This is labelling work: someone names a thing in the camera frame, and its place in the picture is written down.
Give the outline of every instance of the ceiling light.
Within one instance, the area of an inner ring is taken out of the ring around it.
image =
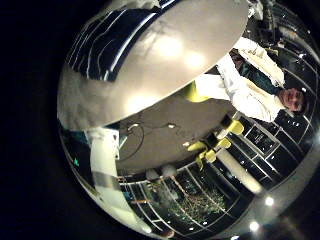
[[[269,207],[271,207],[274,204],[274,199],[272,197],[267,197],[265,204]]]
[[[185,143],[182,144],[182,146],[189,147],[190,146],[190,142],[185,142]]]
[[[249,228],[252,232],[256,232],[259,229],[260,225],[256,222],[253,221],[250,223]]]
[[[168,123],[168,128],[175,128],[176,127],[176,125],[174,124],[174,123]]]

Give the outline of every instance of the white shirt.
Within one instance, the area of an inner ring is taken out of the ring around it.
[[[255,42],[240,38],[235,48],[245,53],[250,61],[255,61],[255,65],[262,66],[264,71],[273,71],[272,83],[283,85],[283,72],[268,57],[266,51]],[[202,74],[195,79],[197,92],[201,96],[231,101],[232,105],[248,117],[272,122],[277,117],[278,112],[284,109],[279,98],[258,88],[250,80],[240,76],[229,54],[225,55],[217,63],[220,75]]]

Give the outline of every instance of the yellow chair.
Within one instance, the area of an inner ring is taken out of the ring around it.
[[[230,118],[228,115],[221,121],[221,125],[227,132],[240,135],[244,131],[244,126],[239,120]]]
[[[274,55],[276,55],[276,56],[279,56],[279,51],[276,50],[276,49],[265,48],[265,50],[266,50],[268,53],[271,53],[271,54],[274,54]]]
[[[205,159],[207,162],[213,163],[217,159],[216,152],[210,149],[206,152]]]
[[[231,142],[226,138],[222,138],[215,147],[229,148],[231,147]]]
[[[199,153],[196,156],[196,159],[195,159],[195,161],[198,164],[198,167],[201,171],[203,169],[203,162],[202,161],[205,158],[206,153],[208,152],[208,146],[204,142],[198,141],[188,147],[189,152],[197,151],[197,150],[203,150],[201,153]]]

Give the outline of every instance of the man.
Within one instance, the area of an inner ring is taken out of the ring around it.
[[[304,93],[295,88],[283,89],[284,74],[257,43],[240,38],[234,46],[247,62],[231,52],[217,63],[220,75],[203,74],[195,79],[197,93],[230,100],[248,117],[272,122],[282,109],[300,112],[305,107]]]

